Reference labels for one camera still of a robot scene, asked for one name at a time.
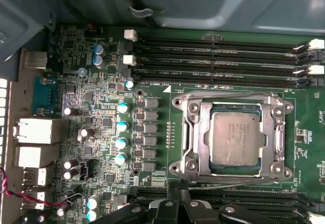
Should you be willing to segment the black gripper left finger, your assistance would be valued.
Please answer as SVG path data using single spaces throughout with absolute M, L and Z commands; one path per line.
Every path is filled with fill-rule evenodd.
M 168 187 L 167 199 L 151 203 L 149 209 L 139 204 L 124 207 L 100 217 L 98 223 L 178 223 L 179 190 Z

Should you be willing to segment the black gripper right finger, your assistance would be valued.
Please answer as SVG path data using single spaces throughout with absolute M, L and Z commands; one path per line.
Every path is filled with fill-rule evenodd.
M 214 211 L 209 203 L 192 200 L 186 188 L 179 189 L 179 195 L 191 223 L 277 223 L 275 220 L 233 204 L 223 205 L 218 211 Z

